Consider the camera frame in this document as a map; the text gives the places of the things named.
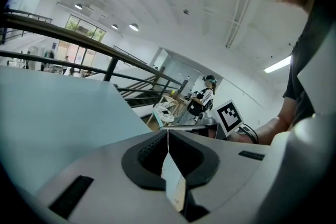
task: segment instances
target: dark sleeve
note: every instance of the dark sleeve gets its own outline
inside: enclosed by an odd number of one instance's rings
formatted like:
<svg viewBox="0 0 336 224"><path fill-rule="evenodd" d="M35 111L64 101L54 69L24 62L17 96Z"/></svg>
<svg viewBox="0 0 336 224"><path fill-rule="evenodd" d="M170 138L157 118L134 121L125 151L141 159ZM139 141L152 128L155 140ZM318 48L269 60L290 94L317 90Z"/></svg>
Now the dark sleeve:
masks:
<svg viewBox="0 0 336 224"><path fill-rule="evenodd" d="M293 78L292 78L292 62L290 63L290 68L289 68L289 78L288 78L287 89L282 97L283 98L288 97L290 99L296 100L294 86L293 86Z"/></svg>

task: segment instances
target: metal railing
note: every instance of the metal railing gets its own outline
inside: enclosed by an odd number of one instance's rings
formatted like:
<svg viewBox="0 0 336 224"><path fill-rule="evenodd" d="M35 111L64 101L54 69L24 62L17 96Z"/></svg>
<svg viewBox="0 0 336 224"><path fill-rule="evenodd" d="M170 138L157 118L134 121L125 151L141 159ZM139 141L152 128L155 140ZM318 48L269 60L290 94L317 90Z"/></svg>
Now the metal railing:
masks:
<svg viewBox="0 0 336 224"><path fill-rule="evenodd" d="M87 48L90 50L94 50L96 52L99 52L101 54L107 55L112 57L110 64L107 68L107 70L101 70L93 67L88 67L84 65L79 65L76 63L70 63L66 61L60 61L60 60L55 60L55 59L50 59L50 58L45 58L45 57L40 57L40 56L34 56L34 55L25 55L25 54L18 54L16 52L10 52L10 51L3 51L0 50L0 56L3 57L10 57L10 58L17 58L17 59L24 59L24 60L30 60L30 61L36 61L36 62L43 62L43 63L52 63L52 64L57 64L57 65L62 65L66 67L73 67L73 68L78 68L82 70L88 70L96 73L102 73L105 74L104 76L104 81L110 81L111 77L119 77L119 78L125 78L125 79L130 79L130 80L135 80L135 81L140 81L140 82L146 82L149 83L153 86L161 86L162 91L153 91L153 90L142 90L142 89L129 89L129 88L117 88L119 92L151 92L151 93L159 93L159 95L154 98L152 97L151 99L157 99L160 100L161 96L163 93L166 91L167 88L171 89L178 89L176 87L169 86L171 82L177 84L177 85L182 85L178 81L170 78L169 76L159 72L156 69L153 69L143 63L142 61L139 61L135 59L134 57L131 57L129 55L126 55L120 51L117 51L115 49L112 49L111 47L104 45L98 41L95 41L93 39L90 39L84 35L81 35L79 33L75 33L73 31L69 31L67 29L52 25L47 22L42 22L40 20L28 18L28 17L23 17L19 15L14 15L14 14L8 14L8 13L3 13L0 16L0 27L6 27L6 28L15 28L19 29L22 31L27 31L27 32L32 32L40 35L44 35L47 37L52 37L56 38L59 40L63 40L65 42L69 42L72 44L76 44L80 47ZM147 71L157 78L163 78L167 80L166 84L159 84L153 81L149 80L143 80L135 77L130 77L118 73L114 73L114 69L118 63L118 61L123 61L126 63L129 63L130 65L133 65L134 67L140 68L144 71Z"/></svg>
<svg viewBox="0 0 336 224"><path fill-rule="evenodd" d="M136 60L138 60L139 62L144 63L145 65L147 65L146 62L140 60L139 58L135 57L135 56L132 55L132 54L129 54L127 51L125 51L125 50L123 50L123 49L120 49L120 48L117 47L117 46L113 46L113 48L114 48L115 50L120 51L120 52L122 52L123 54L126 54L126 55L128 55L128 56L130 56L130 57L132 57L132 58L134 58L134 59L136 59Z"/></svg>
<svg viewBox="0 0 336 224"><path fill-rule="evenodd" d="M16 9L5 9L4 13L8 13L8 14L18 14L20 16L26 16L27 18L31 17L32 19L36 19L36 20L42 20L46 23L51 23L52 19L48 18L48 17L44 17L42 15L37 15L37 14L33 14L33 13L29 13L29 12L24 12L22 10L16 10ZM25 32L24 30L19 30L19 29L11 29L8 31L7 27L3 27L0 33L0 45L3 45L6 43L7 40L9 39L13 39L13 38L17 38L17 37L23 37L24 35L27 34L34 34L32 32Z"/></svg>

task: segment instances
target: ceiling light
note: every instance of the ceiling light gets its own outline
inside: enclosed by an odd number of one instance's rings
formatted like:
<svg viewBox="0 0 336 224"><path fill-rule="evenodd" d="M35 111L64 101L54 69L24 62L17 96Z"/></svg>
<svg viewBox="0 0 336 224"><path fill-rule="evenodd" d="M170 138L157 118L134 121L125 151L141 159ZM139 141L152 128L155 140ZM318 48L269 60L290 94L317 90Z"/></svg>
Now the ceiling light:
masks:
<svg viewBox="0 0 336 224"><path fill-rule="evenodd" d="M285 67L285 66L287 66L287 65L290 64L290 59L291 59L291 56L288 56L286 59L284 59L284 60L282 60L282 61L280 61L280 62L278 62L278 63L276 63L276 64L274 64L274 65L272 65L272 66L270 66L268 68L266 68L266 69L264 69L264 72L271 73L271 72L273 72L275 70L278 70L281 67Z"/></svg>
<svg viewBox="0 0 336 224"><path fill-rule="evenodd" d="M83 9L82 4L76 4L75 7L78 8L78 9Z"/></svg>
<svg viewBox="0 0 336 224"><path fill-rule="evenodd" d="M137 24L130 24L130 27L134 30L134 31L139 31L139 26Z"/></svg>

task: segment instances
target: cable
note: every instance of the cable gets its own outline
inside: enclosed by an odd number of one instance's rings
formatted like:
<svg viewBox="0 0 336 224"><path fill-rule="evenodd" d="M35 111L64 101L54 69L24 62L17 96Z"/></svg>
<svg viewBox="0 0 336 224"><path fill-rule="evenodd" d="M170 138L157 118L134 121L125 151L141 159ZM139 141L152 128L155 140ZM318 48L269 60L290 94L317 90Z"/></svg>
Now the cable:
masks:
<svg viewBox="0 0 336 224"><path fill-rule="evenodd" d="M253 135L251 135L249 132L245 131L242 127L239 127L239 129L241 131L243 131L248 137L250 137L250 139L252 140L253 144L257 144L256 139L253 137Z"/></svg>
<svg viewBox="0 0 336 224"><path fill-rule="evenodd" d="M243 125L246 125L247 127L249 127L252 130L252 132L254 132L254 134L256 135L256 138L257 138L257 144L259 144L259 136L257 135L257 133L250 126L248 126L246 123L243 123Z"/></svg>

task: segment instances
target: railing post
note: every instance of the railing post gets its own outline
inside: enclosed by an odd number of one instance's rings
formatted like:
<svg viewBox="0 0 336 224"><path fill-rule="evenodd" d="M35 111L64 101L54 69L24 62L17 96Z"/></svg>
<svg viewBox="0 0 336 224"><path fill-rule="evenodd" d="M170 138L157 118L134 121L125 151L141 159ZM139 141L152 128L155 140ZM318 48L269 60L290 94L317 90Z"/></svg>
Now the railing post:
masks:
<svg viewBox="0 0 336 224"><path fill-rule="evenodd" d="M169 83L170 83L170 80L169 80L169 81L167 81L167 84L166 84L166 86L163 88L162 92L160 93L160 98L158 98L158 102L156 102L156 103L153 105L153 107L155 107L155 106L157 105L157 103L159 103L159 101L161 100L161 98L162 98L162 95L164 94L165 90L167 89L167 87L168 87Z"/></svg>
<svg viewBox="0 0 336 224"><path fill-rule="evenodd" d="M111 77L112 77L112 74L114 72L114 69L116 68L117 62L118 62L118 59L112 58L112 60L110 61L109 67L106 70L104 81L110 81L111 80Z"/></svg>

